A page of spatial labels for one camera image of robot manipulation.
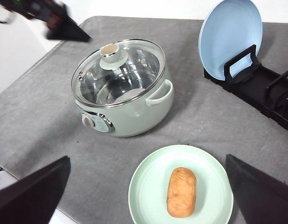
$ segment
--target gray tablecloth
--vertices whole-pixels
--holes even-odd
[[[82,26],[91,43],[59,44],[0,95],[0,164],[22,178],[68,155],[72,170],[59,207],[81,224],[133,223],[127,202],[131,176],[147,155],[168,145],[200,147],[223,164],[226,154],[233,154],[288,184],[288,131],[203,77],[197,51],[201,25],[197,20],[87,19]],[[288,24],[264,23],[263,29],[258,58],[283,73]],[[128,38],[148,39],[164,49],[176,95],[155,128],[115,138],[82,125],[70,81],[82,58]],[[244,223],[236,203],[230,223]]]

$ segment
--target lid rim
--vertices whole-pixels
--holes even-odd
[[[164,71],[165,71],[165,68],[166,68],[166,57],[165,57],[165,54],[164,54],[163,49],[162,49],[158,44],[156,44],[156,43],[154,43],[154,42],[152,42],[152,41],[148,41],[148,40],[144,40],[144,39],[139,39],[139,38],[124,39],[124,40],[116,41],[116,42],[113,42],[113,43],[110,43],[110,44],[116,44],[116,43],[123,42],[123,41],[145,41],[145,42],[149,42],[149,43],[157,46],[157,47],[160,49],[160,51],[161,51],[161,53],[162,53],[162,55],[163,55],[164,64],[163,64],[162,71],[161,71],[161,72],[158,71],[158,76],[157,76],[156,80],[153,81],[152,84],[150,84],[150,86],[148,86],[144,91],[140,92],[138,95],[136,95],[136,96],[134,96],[134,97],[131,97],[131,98],[127,99],[127,100],[121,101],[121,102],[112,103],[112,104],[99,105],[99,104],[95,104],[95,103],[90,103],[90,104],[88,104],[88,103],[86,103],[86,102],[81,101],[81,100],[79,99],[79,97],[75,94],[75,91],[73,90],[72,83],[73,83],[74,75],[75,75],[76,71],[79,70],[80,65],[81,65],[87,58],[89,58],[92,54],[100,51],[103,47],[105,47],[105,46],[103,46],[103,47],[101,47],[101,48],[93,51],[92,53],[90,53],[87,57],[85,57],[85,58],[79,63],[79,65],[78,65],[78,67],[75,69],[75,71],[73,72],[73,76],[72,76],[72,79],[71,79],[71,91],[72,91],[72,93],[73,93],[74,98],[75,98],[79,103],[81,103],[81,104],[83,104],[83,105],[85,105],[85,106],[88,106],[88,107],[92,107],[92,108],[110,108],[110,107],[117,107],[117,106],[125,105],[125,104],[127,104],[127,103],[129,103],[129,102],[131,102],[131,101],[134,101],[134,100],[140,98],[141,96],[143,96],[144,94],[146,94],[147,92],[149,92],[153,87],[156,86],[156,84],[157,84],[157,83],[159,82],[159,80],[162,78],[162,76],[163,76],[163,74],[164,74]]]

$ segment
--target bread loaf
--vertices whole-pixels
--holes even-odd
[[[188,217],[195,210],[196,176],[184,167],[173,170],[168,187],[167,210],[176,218]]]

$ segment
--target pot handle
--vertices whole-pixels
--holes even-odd
[[[158,98],[158,99],[153,99],[153,97],[162,89],[164,88],[164,86],[167,85],[170,87],[170,90],[166,93],[166,95],[164,95],[163,97],[161,98]],[[146,101],[146,104],[148,106],[151,106],[151,105],[155,105],[155,104],[160,104],[162,103],[163,101],[165,101],[166,99],[168,99],[169,97],[171,97],[171,95],[173,94],[173,84],[170,80],[166,79],[163,81],[163,83],[161,84],[161,86],[150,96],[148,97],[147,99],[145,99]]]

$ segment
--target glass lid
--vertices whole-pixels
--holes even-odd
[[[71,88],[75,98],[91,107],[127,103],[152,89],[165,67],[163,50],[150,41],[131,39],[106,45],[84,59]]]

